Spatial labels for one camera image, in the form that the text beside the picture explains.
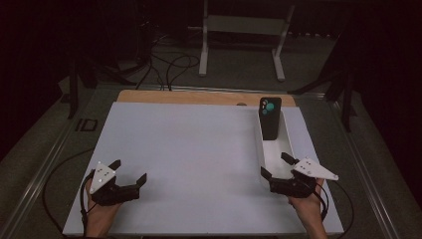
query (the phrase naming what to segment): cable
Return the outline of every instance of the cable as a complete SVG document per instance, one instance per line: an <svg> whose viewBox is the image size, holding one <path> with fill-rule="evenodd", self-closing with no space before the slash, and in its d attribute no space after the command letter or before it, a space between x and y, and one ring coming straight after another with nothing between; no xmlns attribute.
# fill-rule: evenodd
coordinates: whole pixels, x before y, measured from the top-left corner
<svg viewBox="0 0 422 239"><path fill-rule="evenodd" d="M168 88L170 91L172 91L171 86L172 86L173 82L174 82L174 81L175 81L178 77L180 77L183 73L185 73L185 72L186 72L189 68L193 68L193 67L198 66L198 65L199 65L199 62L200 62L200 61L199 61L199 58L197 58L197 57L195 57L195 56L190 56L190 55L184 54L184 53L182 53L182 52L161 52L161 53L167 53L167 54L181 54L181 55L182 55L182 56L179 56L179 57L175 58L173 61L168 62L168 61L166 61L166 60L164 60L164 59L162 59L162 58L160 58L160 57L155 56L154 54L151 54L151 56L152 56L152 57L154 57L154 58L156 58L156 59L158 59L158 60L160 60L160 61L162 61L162 62L165 62L165 63L169 64L169 66L168 66L168 68L167 68L166 75L165 75L165 76L166 76L165 80L166 80L166 83L167 83L167 88ZM180 65L175 64L175 62L176 62L176 61L178 61L178 60L180 60L180 59L183 59L183 58L188 58L188 60L189 60L189 64L188 64L187 66L180 66ZM191 60L192 58L196 60L196 62L195 62L194 64L192 64L192 60ZM171 67L183 68L183 71L181 71L179 74L177 74L175 77L173 77L173 78L170 80L170 78L169 78L169 72L170 72Z"/></svg>
<svg viewBox="0 0 422 239"><path fill-rule="evenodd" d="M326 193L325 189L323 189L323 187L319 184L316 184L317 186L320 187L320 189L322 189L323 194L325 194L325 198L326 198L326 210L329 210L329 199L328 199L328 194Z"/></svg>
<svg viewBox="0 0 422 239"><path fill-rule="evenodd" d="M94 171L91 170L90 174L88 174L88 176L84 179L84 182L82 183L81 189L80 189L80 203L81 203L82 224L84 226L84 238L87 236L87 226L88 226L88 212L87 210L85 210L85 205L84 205L84 194L85 194L84 189L88 180L93 178L93 175L94 175Z"/></svg>
<svg viewBox="0 0 422 239"><path fill-rule="evenodd" d="M90 210L88 210L88 211L87 211L87 213L90 213L90 212L91 212L91 210L93 210L96 206L97 206L97 203L96 203L96 204L94 204L94 206L92 206L92 207L90 208Z"/></svg>
<svg viewBox="0 0 422 239"><path fill-rule="evenodd" d="M75 154L75 155L73 155L73 156L70 156L70 157L68 157L68 158L66 158L65 160L63 160L62 162L60 162L58 165L56 165L54 168L53 168L53 170L50 172L50 174L49 174L49 176L47 177L47 179L46 179L46 183L44 184L44 186L43 186L43 191L42 191L42 201L43 201L43 207L44 207L44 210L46 211L46 213L47 213L47 215L49 216L49 218L50 218L50 220L53 222L53 224L55 225L55 227L58 229L58 231L59 231L59 233L64 237L64 238L67 238L67 236L66 235L64 235L63 234L63 228L59 225L59 223L57 222L57 220L53 217L53 215L51 214L51 212L50 212L50 210L49 210L49 208L48 208L48 206L47 206L47 200L46 200L46 190L47 190L47 185L48 185L48 183L49 183L49 181L50 181L50 179L51 179L51 177L52 177L52 175L56 172L56 170L59 168L59 167L61 167L65 162L68 162L68 161L70 161L71 159L74 159L74 158L76 158L76 157L78 157L78 156L80 156L80 155L82 155L82 154L84 154L84 153L87 153L87 152L89 152L89 151L92 151L92 150L94 150L95 148L94 147L92 147L92 148L89 148L89 149L87 149L87 150L84 150L84 151L81 151L81 152L79 152L79 153L77 153L77 154Z"/></svg>
<svg viewBox="0 0 422 239"><path fill-rule="evenodd" d="M150 57L149 57L148 61L149 61L148 71L146 71L146 73L145 73L145 75L143 75L142 79L140 79L140 81L136 84L136 88L135 88L136 90L139 89L140 84L142 84L143 81L145 81L146 77L148 76L149 72L151 71L151 68L152 68L152 60L151 60Z"/></svg>
<svg viewBox="0 0 422 239"><path fill-rule="evenodd" d="M344 232L339 237L337 237L337 239L340 239L340 238L342 238L350 230L351 226L353 225L353 222L354 222L354 207L353 207L353 202L351 201L350 196L347 194L347 192L344 190L344 188L338 182L336 182L336 181L333 181L333 183L335 183L344 192L344 194L346 195L346 197L348 199L348 202L350 203L350 208L351 208L351 219L350 219L350 223L348 224L348 226L344 230Z"/></svg>
<svg viewBox="0 0 422 239"><path fill-rule="evenodd" d="M131 76L131 75L133 75L133 74L135 74L135 73L137 73L139 71L142 71L145 67L146 67L146 64L144 64L144 65L136 65L134 67L131 67L131 68L127 68L127 69L118 71L117 73L120 74L120 75L128 75L128 74L130 74L129 76Z"/></svg>
<svg viewBox="0 0 422 239"><path fill-rule="evenodd" d="M301 184L303 184L305 187L307 187L308 189L310 189L310 190L312 190L313 191L313 195L315 195L316 196L316 198L320 201L320 203L322 204L322 212L321 212L321 214L320 214L320 218L322 219L322 221L325 219L325 217L326 217L326 214L328 213L328 207L327 207L327 205L328 205L328 197L326 198L326 202L327 202L327 204L325 204L325 201L323 201L323 199L322 199L322 197L320 197L320 195L319 195L319 193L317 193L317 191L314 189L314 188L310 188L310 186L309 185L307 185L305 182L303 182L303 181L301 181L301 180L299 180L298 179L298 182L299 183L301 183Z"/></svg>
<svg viewBox="0 0 422 239"><path fill-rule="evenodd" d="M155 73L157 74L157 82L160 84L160 90L164 91L165 87L164 87L164 81L161 79L161 77L159 76L159 72L156 68L152 67L152 70L155 71Z"/></svg>

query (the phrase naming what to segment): table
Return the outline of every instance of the table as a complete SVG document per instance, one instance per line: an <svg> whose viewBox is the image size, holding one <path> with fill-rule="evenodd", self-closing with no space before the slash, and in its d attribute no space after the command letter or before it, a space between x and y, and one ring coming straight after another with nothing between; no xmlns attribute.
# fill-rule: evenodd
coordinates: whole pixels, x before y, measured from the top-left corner
<svg viewBox="0 0 422 239"><path fill-rule="evenodd" d="M148 181L141 188L139 200L123 205L110 233L305 233L287 197L269 192L260 182L251 121L257 120L256 106L262 96L269 95L121 92L109 112L87 173L99 159L108 163L120 158L118 185L133 184L145 172ZM299 108L294 107L292 97L280 97L286 100L282 112L294 156L317 161ZM160 104L152 104L154 99ZM237 103L254 106L233 106ZM324 187L332 202L329 189ZM79 196L76 198L65 234L82 232ZM335 206L324 224L329 233L342 231Z"/></svg>

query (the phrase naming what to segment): white stand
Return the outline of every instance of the white stand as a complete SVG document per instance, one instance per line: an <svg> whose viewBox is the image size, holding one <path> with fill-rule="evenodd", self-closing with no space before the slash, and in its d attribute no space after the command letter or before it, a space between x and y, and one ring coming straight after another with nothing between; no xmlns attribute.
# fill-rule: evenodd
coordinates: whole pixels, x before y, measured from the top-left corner
<svg viewBox="0 0 422 239"><path fill-rule="evenodd" d="M273 49L272 55L274 67L276 68L277 80L283 82L285 80L285 73L280 60L280 53L282 52L282 48L288 34L294 10L295 6L290 6L286 19L208 15L208 0L204 0L204 18L202 28L203 39L199 76L205 77L207 75L208 31L251 33L280 36L279 45L277 49Z"/></svg>

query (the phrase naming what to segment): wrist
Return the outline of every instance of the wrist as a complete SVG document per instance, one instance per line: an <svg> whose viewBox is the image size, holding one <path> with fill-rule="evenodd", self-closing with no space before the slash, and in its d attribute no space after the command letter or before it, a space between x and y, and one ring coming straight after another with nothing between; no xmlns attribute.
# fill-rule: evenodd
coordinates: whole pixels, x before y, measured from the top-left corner
<svg viewBox="0 0 422 239"><path fill-rule="evenodd" d="M87 237L90 238L106 238L108 230L102 228L98 223L88 223L87 226Z"/></svg>
<svg viewBox="0 0 422 239"><path fill-rule="evenodd" d="M327 238L325 228L323 227L322 222L306 225L305 229L307 229L308 235L310 236L311 239L326 239Z"/></svg>

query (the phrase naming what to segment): metal frame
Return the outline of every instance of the metal frame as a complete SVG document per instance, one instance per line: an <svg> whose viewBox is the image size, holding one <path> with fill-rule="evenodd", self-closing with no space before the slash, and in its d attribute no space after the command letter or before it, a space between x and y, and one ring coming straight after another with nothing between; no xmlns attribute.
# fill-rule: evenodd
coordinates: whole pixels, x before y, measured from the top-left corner
<svg viewBox="0 0 422 239"><path fill-rule="evenodd" d="M290 22L295 11L295 6L290 6L286 19L263 19L247 17L228 17L208 15L208 0L204 0L204 17L202 27L202 52L199 64L199 76L207 75L208 65L208 32L235 32L254 33L280 36L280 42L276 49L273 49L272 56L276 69L277 80L283 82L286 77L280 60L280 54L285 44Z"/></svg>
<svg viewBox="0 0 422 239"><path fill-rule="evenodd" d="M176 88L176 91L204 91L204 92L233 92L233 93L283 93L283 92L268 92L268 91L244 91L244 90L227 90L227 89L207 89L207 88ZM316 99L323 100L322 94L312 94L306 93L301 96L295 96L295 99ZM77 112L76 119L84 111L88 104L88 101L82 106L82 108ZM341 124L340 119L340 106L338 103L333 103L330 105L332 115L337 121L337 126L339 131L343 133L343 136L346 138L349 149L351 151L351 161L354 167L357 170L357 175L362 182L363 189L367 195L367 198L372 206L373 212L378 220L379 226L385 236L385 238L393 239L400 238L397 228L392 221L385 203L383 202L379 192L374 185L374 182L371 178L370 173L367 171L365 163L354 139L351 134L344 130L344 127ZM0 229L0 238L13 238L18 232L19 228L24 223L29 211L31 210L35 200L37 199L43 184L47 178L48 173L52 170L54 164L58 161L59 156L63 150L63 147L68 139L69 133L74 128L76 124L75 119L71 119L68 124L64 127L61 135L58 137L57 141L52 146L50 153L46 156L44 163L39 168L36 175L32 178L27 189L25 190L23 197L17 203L17 206L6 221L6 223Z"/></svg>

